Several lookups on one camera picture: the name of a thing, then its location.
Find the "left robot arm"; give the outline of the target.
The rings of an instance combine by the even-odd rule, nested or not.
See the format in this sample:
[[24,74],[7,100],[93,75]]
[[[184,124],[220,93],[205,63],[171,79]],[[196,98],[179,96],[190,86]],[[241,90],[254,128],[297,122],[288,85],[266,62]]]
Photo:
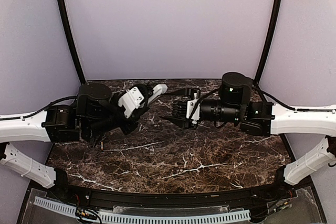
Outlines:
[[83,84],[76,96],[58,99],[36,112],[1,116],[1,165],[44,188],[53,188],[61,200],[69,201],[74,197],[74,189],[67,184],[67,173],[39,163],[19,151],[13,143],[82,140],[96,146],[114,129],[120,129],[125,135],[134,131],[150,103],[165,91],[166,86],[153,88],[136,84],[125,91],[112,93],[101,83]]

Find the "right black frame post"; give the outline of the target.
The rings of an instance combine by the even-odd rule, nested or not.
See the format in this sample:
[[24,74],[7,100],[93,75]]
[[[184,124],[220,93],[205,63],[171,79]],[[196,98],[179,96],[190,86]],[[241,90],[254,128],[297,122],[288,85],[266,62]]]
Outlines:
[[274,33],[276,30],[276,24],[278,20],[279,11],[280,11],[280,6],[281,6],[281,0],[274,0],[273,5],[272,5],[271,15],[270,15],[270,21],[269,21],[269,25],[267,29],[267,34],[265,38],[265,43],[264,43],[263,50],[260,56],[258,68],[257,68],[256,74],[254,77],[254,81],[256,84],[260,83],[265,66],[266,66],[272,40],[273,40]]

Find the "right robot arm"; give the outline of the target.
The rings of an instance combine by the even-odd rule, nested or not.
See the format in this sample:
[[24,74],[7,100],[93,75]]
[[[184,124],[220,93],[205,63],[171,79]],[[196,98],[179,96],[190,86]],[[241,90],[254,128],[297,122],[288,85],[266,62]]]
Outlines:
[[301,180],[325,165],[335,162],[335,105],[296,108],[276,98],[271,102],[253,102],[251,78],[238,72],[227,72],[222,83],[205,95],[199,89],[180,89],[173,96],[188,97],[176,101],[172,114],[164,117],[182,129],[196,129],[199,122],[210,121],[217,129],[227,123],[249,135],[266,136],[286,133],[322,134],[324,137],[312,150],[276,171],[275,181],[268,188],[273,200],[280,199]]

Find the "black frame post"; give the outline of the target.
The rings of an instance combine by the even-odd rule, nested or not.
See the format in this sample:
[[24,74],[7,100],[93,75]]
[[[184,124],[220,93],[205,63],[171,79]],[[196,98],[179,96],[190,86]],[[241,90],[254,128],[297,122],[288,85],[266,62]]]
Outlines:
[[68,48],[69,48],[69,51],[70,51],[72,63],[75,67],[75,71],[76,71],[77,77],[79,79],[79,82],[81,84],[84,84],[84,83],[86,83],[86,79],[85,79],[85,75],[84,75],[84,72],[83,72],[83,69],[82,69],[82,66],[81,66],[81,63],[80,63],[78,53],[77,53],[74,37],[72,35],[72,30],[71,30],[71,27],[70,27],[70,21],[69,21],[68,13],[67,13],[67,10],[66,10],[65,0],[57,0],[57,4],[58,4],[58,8],[59,8],[59,13],[60,13],[62,26],[63,26],[64,33],[65,33],[65,36],[66,36],[66,41],[67,41]]
[[270,15],[270,21],[269,21],[269,25],[267,29],[267,34],[265,38],[265,43],[264,43],[263,50],[260,56],[258,68],[257,68],[256,74],[254,77],[254,81],[256,84],[260,83],[265,66],[266,66],[272,40],[273,40],[274,33],[276,30],[276,24],[278,20],[279,11],[280,11],[280,6],[281,6],[281,0],[274,0],[273,5],[272,5],[271,15]]

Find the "black front rail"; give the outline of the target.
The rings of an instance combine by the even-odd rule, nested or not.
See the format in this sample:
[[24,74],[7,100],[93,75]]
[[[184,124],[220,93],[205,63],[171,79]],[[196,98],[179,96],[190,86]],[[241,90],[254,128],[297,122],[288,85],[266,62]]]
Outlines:
[[140,208],[192,208],[229,205],[263,207],[271,198],[272,185],[199,194],[141,194],[68,186],[69,195],[77,194],[80,206],[112,209],[115,206]]

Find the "white remote control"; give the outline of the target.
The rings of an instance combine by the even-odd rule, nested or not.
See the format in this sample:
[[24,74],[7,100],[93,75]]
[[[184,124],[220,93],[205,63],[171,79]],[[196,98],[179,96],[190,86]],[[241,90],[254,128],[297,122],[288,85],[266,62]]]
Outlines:
[[148,106],[155,102],[161,95],[165,94],[167,91],[167,85],[166,84],[157,84],[153,88],[148,88]]

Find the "left black frame post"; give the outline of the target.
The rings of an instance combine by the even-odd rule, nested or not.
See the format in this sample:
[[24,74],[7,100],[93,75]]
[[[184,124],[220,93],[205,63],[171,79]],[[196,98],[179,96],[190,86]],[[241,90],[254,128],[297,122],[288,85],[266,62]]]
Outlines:
[[68,13],[67,13],[67,10],[66,10],[65,0],[57,0],[57,4],[58,4],[58,8],[59,8],[59,13],[60,13],[62,26],[63,26],[64,33],[65,33],[65,36],[66,36],[66,41],[67,41],[68,48],[69,48],[69,51],[70,51],[72,63],[75,67],[75,71],[76,71],[77,77],[79,79],[79,82],[81,84],[84,84],[84,83],[86,83],[86,79],[85,79],[85,75],[84,75],[84,72],[83,72],[83,69],[82,69],[82,66],[81,66],[81,63],[80,63],[78,53],[77,53],[74,37],[72,35],[72,30],[71,30],[71,27],[70,27],[70,21],[69,21]]

